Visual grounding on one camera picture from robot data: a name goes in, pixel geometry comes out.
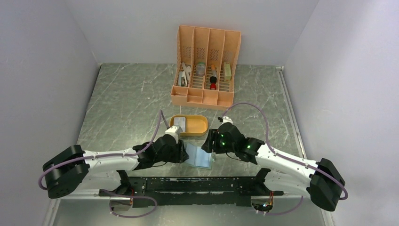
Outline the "mint green card holder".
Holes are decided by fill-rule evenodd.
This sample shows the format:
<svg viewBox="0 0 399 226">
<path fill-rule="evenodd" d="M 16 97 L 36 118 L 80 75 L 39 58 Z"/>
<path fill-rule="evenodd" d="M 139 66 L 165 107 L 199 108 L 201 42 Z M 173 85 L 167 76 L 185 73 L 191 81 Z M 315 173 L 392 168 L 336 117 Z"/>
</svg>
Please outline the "mint green card holder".
<svg viewBox="0 0 399 226">
<path fill-rule="evenodd" d="M 202 150 L 201 147 L 195 146 L 191 143 L 184 144 L 185 151 L 188 154 L 188 159 L 183 162 L 188 166 L 201 169 L 212 169 L 214 158 L 211 153 Z"/>
</svg>

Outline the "silver credit card stack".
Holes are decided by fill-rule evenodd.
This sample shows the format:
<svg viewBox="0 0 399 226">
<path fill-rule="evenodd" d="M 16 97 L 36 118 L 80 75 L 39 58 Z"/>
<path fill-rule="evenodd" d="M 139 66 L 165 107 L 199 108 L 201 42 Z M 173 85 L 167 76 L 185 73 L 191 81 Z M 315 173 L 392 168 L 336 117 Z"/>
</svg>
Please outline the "silver credit card stack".
<svg viewBox="0 0 399 226">
<path fill-rule="evenodd" d="M 182 129 L 182 132 L 186 132 L 186 117 L 184 116 L 175 117 L 173 125 L 179 126 Z"/>
</svg>

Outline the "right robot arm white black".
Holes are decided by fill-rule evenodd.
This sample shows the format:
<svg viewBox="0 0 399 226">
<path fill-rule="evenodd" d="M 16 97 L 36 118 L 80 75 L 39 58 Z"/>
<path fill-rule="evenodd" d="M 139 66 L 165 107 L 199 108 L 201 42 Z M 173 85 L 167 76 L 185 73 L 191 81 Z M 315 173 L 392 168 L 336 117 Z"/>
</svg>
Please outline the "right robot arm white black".
<svg viewBox="0 0 399 226">
<path fill-rule="evenodd" d="M 328 159 L 299 158 L 269 147 L 264 141 L 244 136 L 227 122 L 210 129 L 201 147 L 207 153 L 233 153 L 240 160 L 269 169 L 265 177 L 254 182 L 254 190 L 265 195 L 270 190 L 309 198 L 319 208 L 333 212 L 343 200 L 345 181 Z"/>
</svg>

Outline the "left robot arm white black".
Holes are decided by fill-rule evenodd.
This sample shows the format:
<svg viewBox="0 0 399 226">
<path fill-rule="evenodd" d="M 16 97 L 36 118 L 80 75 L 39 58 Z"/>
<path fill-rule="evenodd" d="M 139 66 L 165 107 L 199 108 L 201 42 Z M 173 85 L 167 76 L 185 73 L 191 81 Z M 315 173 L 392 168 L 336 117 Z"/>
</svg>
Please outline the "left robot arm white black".
<svg viewBox="0 0 399 226">
<path fill-rule="evenodd" d="M 131 192 L 129 171 L 154 167 L 158 162 L 183 163 L 189 159 L 184 142 L 171 135 L 121 151 L 92 152 L 73 145 L 43 165 L 45 189 L 51 199 L 81 190 Z"/>
</svg>

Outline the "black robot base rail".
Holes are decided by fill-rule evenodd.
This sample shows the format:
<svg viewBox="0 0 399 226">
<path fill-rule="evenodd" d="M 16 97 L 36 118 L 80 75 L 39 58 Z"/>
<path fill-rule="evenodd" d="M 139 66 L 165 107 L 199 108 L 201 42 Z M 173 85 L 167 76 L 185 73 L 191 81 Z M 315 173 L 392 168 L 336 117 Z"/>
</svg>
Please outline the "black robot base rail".
<svg viewBox="0 0 399 226">
<path fill-rule="evenodd" d="M 134 208 L 187 205 L 234 204 L 250 207 L 258 196 L 283 195 L 271 191 L 255 176 L 243 177 L 129 177 L 113 190 L 118 195 L 132 195 Z"/>
</svg>

